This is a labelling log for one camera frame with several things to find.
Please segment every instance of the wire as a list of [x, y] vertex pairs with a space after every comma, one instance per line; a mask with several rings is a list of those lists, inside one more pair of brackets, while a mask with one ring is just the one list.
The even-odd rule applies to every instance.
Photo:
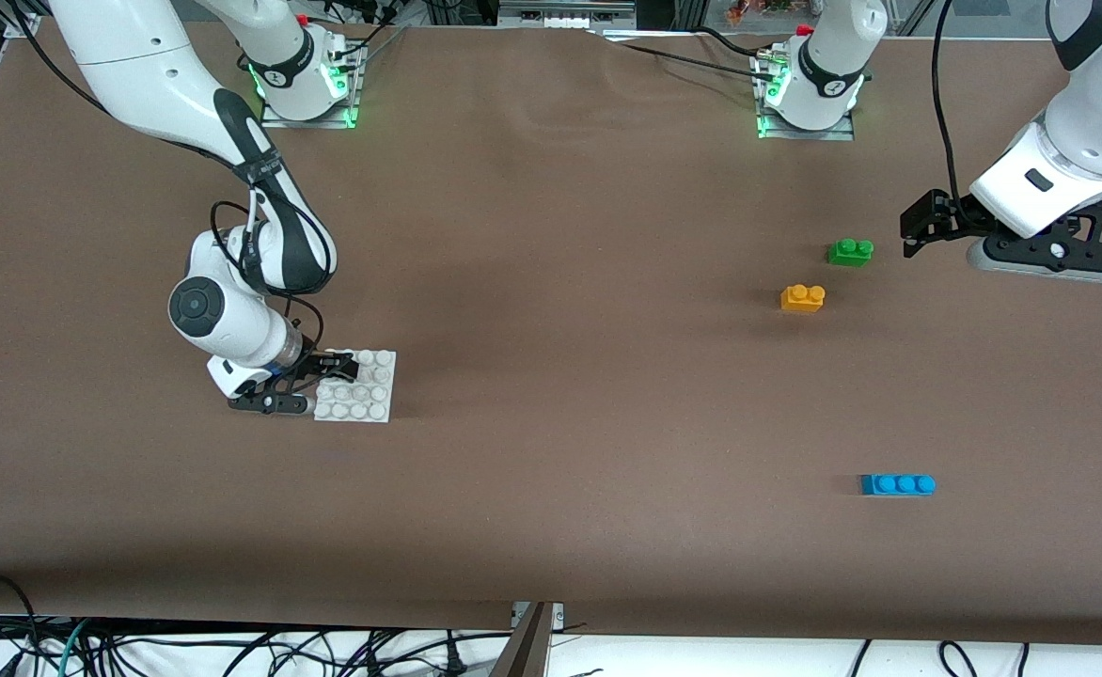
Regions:
[[[32, 647], [34, 647], [34, 652], [40, 652], [41, 642], [39, 638], [36, 638], [36, 614], [32, 611], [32, 603], [31, 601], [29, 601], [29, 595], [25, 595], [25, 592], [23, 592], [21, 585], [17, 585], [15, 581], [13, 581], [13, 579], [7, 578], [7, 576], [0, 576], [0, 583], [9, 587], [11, 591], [13, 591], [19, 598], [21, 598], [21, 605], [23, 606], [25, 613], [29, 616], [29, 642], [32, 644]], [[21, 649], [23, 652], [22, 646], [19, 646], [19, 644], [17, 644], [17, 647], [18, 649]], [[34, 671], [32, 671], [32, 674], [39, 674], [39, 671], [36, 671], [36, 669], [39, 669], [40, 667], [39, 660], [40, 656], [36, 655], [36, 653], [34, 653], [34, 666], [32, 666]]]
[[414, 656], [421, 655], [421, 653], [425, 653], [430, 649], [444, 647], [446, 646], [446, 644], [452, 642], [472, 642], [472, 640], [496, 640], [499, 637], [509, 637], [509, 633], [482, 633], [478, 635], [464, 635], [464, 637], [455, 637], [453, 640], [443, 640], [443, 642], [430, 643], [423, 647], [417, 647], [413, 651], [406, 652], [403, 653], [403, 655], [398, 655], [396, 656], [396, 658], [389, 659], [380, 664], [379, 666], [376, 666], [375, 669], [371, 669], [371, 671], [367, 673], [367, 677], [380, 677], [380, 674], [383, 674], [385, 669], [388, 669], [389, 667], [392, 667], [398, 663], [412, 659]]
[[696, 28], [690, 28], [689, 32], [704, 33], [706, 35], [710, 35], [710, 37], [714, 37], [715, 40], [717, 40], [717, 42], [722, 43], [723, 47], [726, 47], [727, 50], [731, 50], [736, 54], [743, 54], [745, 56], [755, 56], [757, 53], [757, 50], [747, 50], [747, 47], [741, 47], [739, 44], [731, 42], [731, 40], [727, 40], [726, 35], [719, 33], [717, 30], [714, 30], [713, 28], [710, 28], [707, 25], [699, 25]]
[[333, 10], [333, 13], [335, 13], [335, 17], [337, 17], [337, 21], [339, 21], [339, 22], [346, 22], [346, 19], [343, 18], [343, 15], [342, 15], [342, 12], [337, 11], [337, 6], [333, 3], [333, 0], [326, 0], [326, 3], [324, 3], [324, 8], [323, 9], [324, 9], [324, 12], [326, 12], [326, 14], [328, 14], [329, 11]]
[[83, 626], [87, 625], [87, 621], [90, 620], [84, 617], [83, 621], [78, 622], [78, 625], [74, 626], [74, 630], [71, 630], [71, 636], [66, 638], [66, 646], [62, 647], [62, 662], [57, 664], [57, 677], [66, 677], [66, 659], [69, 658], [71, 648], [74, 647], [74, 643], [78, 641], [79, 633], [82, 633]]
[[1016, 677], [1023, 677], [1024, 669], [1028, 668], [1028, 652], [1031, 651], [1031, 644], [1025, 642], [1023, 646], [1019, 647], [1019, 666], [1015, 668]]
[[693, 64], [694, 66], [704, 66], [706, 68], [713, 68], [715, 69], [715, 72], [741, 74], [741, 76], [749, 77], [753, 79], [773, 79], [773, 76], [770, 76], [770, 74], [753, 73], [748, 72], [748, 69], [743, 69], [743, 68], [732, 68], [731, 66], [723, 66], [720, 64], [710, 63], [710, 61], [690, 60], [690, 57], [688, 56], [681, 56], [679, 54], [669, 54], [668, 52], [660, 52], [659, 50], [650, 50], [650, 47], [640, 47], [637, 44], [630, 44], [628, 42], [620, 42], [619, 44], [623, 44], [623, 46], [627, 47], [628, 50], [642, 52], [645, 54], [663, 56], [666, 57], [666, 60], [683, 61], [683, 63], [685, 64]]
[[977, 670], [973, 667], [973, 662], [969, 660], [969, 655], [964, 652], [963, 648], [960, 647], [960, 644], [955, 642], [948, 642], [948, 640], [946, 640], [944, 642], [940, 642], [938, 649], [939, 665], [943, 666], [943, 671], [948, 673], [948, 676], [950, 677], [960, 677], [960, 674], [953, 671], [953, 668], [951, 668], [951, 666], [948, 665], [948, 656], [946, 655], [948, 647], [957, 649], [957, 653], [960, 654], [960, 659], [964, 660], [964, 667], [969, 668], [969, 675], [971, 677], [977, 677]]
[[861, 664], [864, 663], [864, 655], [868, 653], [868, 644], [873, 643], [873, 640], [865, 640], [861, 644], [861, 651], [856, 652], [855, 660], [852, 662], [852, 673], [849, 673], [849, 677], [856, 677], [861, 673]]
[[51, 60], [51, 57], [48, 57], [47, 54], [45, 54], [45, 51], [42, 50], [41, 47], [41, 43], [36, 41], [34, 33], [32, 33], [32, 29], [29, 28], [29, 22], [26, 22], [25, 18], [23, 18], [23, 12], [21, 12], [21, 10], [17, 8], [15, 0], [9, 0], [9, 7], [12, 8], [12, 12], [15, 13], [17, 22], [21, 24], [21, 31], [25, 35], [25, 39], [29, 40], [29, 44], [32, 44], [34, 52], [36, 52], [36, 55], [41, 56], [41, 61], [44, 61], [45, 66], [47, 66], [47, 68], [51, 69], [51, 72], [56, 74], [57, 79], [65, 82], [66, 86], [69, 86], [69, 88], [73, 89], [75, 94], [82, 96], [82, 98], [85, 99], [87, 104], [91, 104], [93, 106], [95, 106], [97, 110], [108, 112], [108, 108], [105, 108], [104, 105], [97, 101], [97, 99], [94, 96], [84, 92], [83, 88], [80, 88], [80, 86], [75, 85], [74, 80], [66, 77], [66, 74], [64, 74], [61, 71], [61, 68], [57, 67], [57, 64], [55, 64], [54, 61]]
[[957, 218], [964, 218], [970, 224], [972, 219], [960, 205], [960, 186], [957, 184], [957, 159], [951, 149], [951, 137], [948, 133], [948, 120], [943, 117], [943, 103], [939, 99], [939, 44], [943, 42], [943, 24], [948, 21], [951, 0], [943, 0], [939, 10], [939, 19], [934, 23], [934, 36], [931, 42], [931, 105], [934, 107], [934, 121], [939, 125], [939, 140], [943, 141], [943, 158], [948, 165], [948, 184], [951, 190], [951, 204], [955, 207]]
[[388, 25], [387, 21], [380, 22], [378, 26], [375, 26], [375, 30], [371, 31], [371, 33], [367, 34], [367, 37], [363, 39], [360, 42], [358, 42], [358, 44], [355, 44], [354, 47], [350, 47], [349, 50], [346, 50], [344, 52], [335, 52], [333, 53], [333, 57], [335, 57], [335, 60], [341, 60], [341, 57], [348, 56], [350, 54], [354, 54], [355, 52], [358, 52], [363, 47], [366, 47], [367, 43], [371, 42], [371, 39], [378, 35], [380, 31], [382, 31], [387, 25]]

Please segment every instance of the orange lego brick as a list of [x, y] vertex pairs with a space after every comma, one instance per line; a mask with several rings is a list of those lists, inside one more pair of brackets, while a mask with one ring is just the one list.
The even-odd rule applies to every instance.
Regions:
[[822, 287], [804, 284], [786, 287], [785, 291], [780, 291], [780, 309], [803, 313], [818, 312], [818, 309], [823, 308], [823, 297], [827, 297], [827, 290]]

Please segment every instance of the table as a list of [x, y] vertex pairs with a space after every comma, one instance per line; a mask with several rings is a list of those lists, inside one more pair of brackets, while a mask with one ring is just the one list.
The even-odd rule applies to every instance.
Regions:
[[[190, 33], [246, 90], [222, 26]], [[490, 627], [554, 599], [602, 633], [1102, 643], [1102, 286], [900, 257], [947, 181], [929, 51], [882, 44], [854, 142], [789, 142], [737, 76], [408, 31], [358, 129], [272, 131], [339, 247], [324, 343], [400, 355], [391, 423], [322, 425], [229, 411], [165, 318], [237, 181], [14, 43], [0, 571], [75, 616]], [[1045, 42], [950, 42], [942, 80], [973, 176], [1066, 75]], [[868, 267], [825, 265], [844, 236]], [[827, 308], [780, 313], [797, 282]], [[861, 497], [866, 472], [939, 490]]]

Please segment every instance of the robotic arm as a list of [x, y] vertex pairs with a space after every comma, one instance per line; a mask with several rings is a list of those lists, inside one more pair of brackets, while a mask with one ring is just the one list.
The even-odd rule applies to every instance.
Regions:
[[1102, 282], [1102, 0], [1049, 0], [1046, 18], [1070, 83], [959, 205], [933, 190], [903, 214], [904, 256], [977, 236], [977, 269]]
[[[313, 83], [327, 78], [313, 69], [324, 67], [326, 56], [313, 51], [326, 42], [299, 26], [283, 0], [204, 4], [239, 26], [250, 60], [268, 64], [264, 74], [271, 68], [283, 74], [272, 83], [277, 107], [320, 115], [333, 104], [328, 88], [314, 96]], [[199, 235], [187, 277], [170, 301], [179, 334], [213, 355], [208, 373], [237, 399], [313, 352], [266, 297], [320, 291], [336, 270], [333, 239], [245, 99], [199, 63], [170, 0], [52, 0], [52, 6], [84, 78], [114, 118], [207, 151], [249, 185], [247, 224], [220, 236]], [[293, 53], [284, 57], [289, 50]], [[290, 412], [306, 411], [304, 405], [293, 398]]]

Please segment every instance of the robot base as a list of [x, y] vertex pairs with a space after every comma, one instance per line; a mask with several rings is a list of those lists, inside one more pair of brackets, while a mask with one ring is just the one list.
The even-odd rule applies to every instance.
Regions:
[[[335, 37], [335, 49], [345, 50], [345, 35], [333, 34]], [[263, 127], [281, 127], [298, 129], [355, 129], [358, 126], [358, 104], [363, 98], [363, 69], [367, 67], [367, 55], [369, 47], [359, 47], [352, 54], [343, 57], [337, 67], [345, 68], [344, 74], [332, 76], [333, 86], [345, 86], [348, 94], [344, 99], [337, 101], [322, 116], [310, 120], [293, 120], [281, 117], [271, 105], [266, 105], [262, 111]], [[263, 99], [262, 90], [259, 89], [259, 98]]]
[[[761, 50], [757, 56], [750, 56], [753, 73], [767, 73], [774, 77], [779, 77], [785, 64], [782, 54], [787, 49], [786, 43], [774, 43], [773, 47]], [[759, 138], [809, 138], [811, 141], [852, 141], [852, 115], [844, 112], [840, 121], [828, 129], [810, 131], [799, 129], [787, 123], [780, 112], [765, 104], [767, 92], [775, 86], [774, 82], [763, 79], [753, 80], [753, 93], [756, 95], [756, 131]]]

